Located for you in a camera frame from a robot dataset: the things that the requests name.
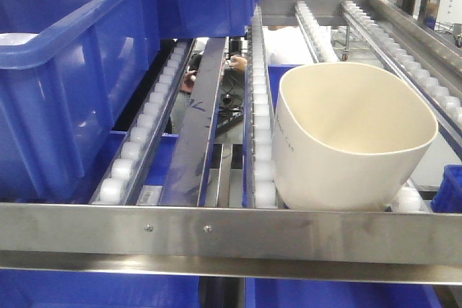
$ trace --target black wire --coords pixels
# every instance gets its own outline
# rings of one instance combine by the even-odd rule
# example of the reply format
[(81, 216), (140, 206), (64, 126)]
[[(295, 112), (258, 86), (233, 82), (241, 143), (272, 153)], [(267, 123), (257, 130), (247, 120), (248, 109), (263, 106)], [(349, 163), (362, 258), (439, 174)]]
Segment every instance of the black wire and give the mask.
[(234, 80), (234, 82), (236, 82), (236, 84), (241, 87), (242, 89), (245, 89), (244, 85), (241, 84), (232, 74), (229, 75), (230, 78), (232, 78)]

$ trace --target stainless steel frame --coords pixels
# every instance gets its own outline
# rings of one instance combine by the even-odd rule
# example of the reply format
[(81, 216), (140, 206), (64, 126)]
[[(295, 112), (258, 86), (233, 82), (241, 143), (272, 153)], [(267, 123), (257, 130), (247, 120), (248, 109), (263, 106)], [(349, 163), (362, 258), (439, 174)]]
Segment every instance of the stainless steel frame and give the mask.
[[(262, 0), (263, 23), (296, 22), (297, 1)], [(345, 0), (306, 1), (346, 24)], [(462, 90), (457, 52), (384, 0), (354, 1)], [(0, 203), (0, 268), (460, 284), (460, 234), (457, 214)]]

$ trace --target white plastic bowl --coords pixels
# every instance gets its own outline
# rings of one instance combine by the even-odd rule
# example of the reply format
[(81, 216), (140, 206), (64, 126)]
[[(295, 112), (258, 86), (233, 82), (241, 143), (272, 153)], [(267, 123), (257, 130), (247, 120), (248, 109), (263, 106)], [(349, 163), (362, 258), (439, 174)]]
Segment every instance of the white plastic bowl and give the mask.
[(293, 209), (381, 211), (437, 135), (422, 99), (391, 73), (318, 63), (281, 79), (274, 182)]

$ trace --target metal beam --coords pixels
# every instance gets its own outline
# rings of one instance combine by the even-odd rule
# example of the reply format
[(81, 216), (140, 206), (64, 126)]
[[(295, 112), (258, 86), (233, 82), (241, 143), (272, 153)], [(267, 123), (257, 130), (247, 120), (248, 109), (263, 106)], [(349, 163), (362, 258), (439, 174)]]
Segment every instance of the metal beam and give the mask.
[(161, 206), (198, 206), (206, 190), (225, 43), (226, 38), (207, 42), (160, 196)]

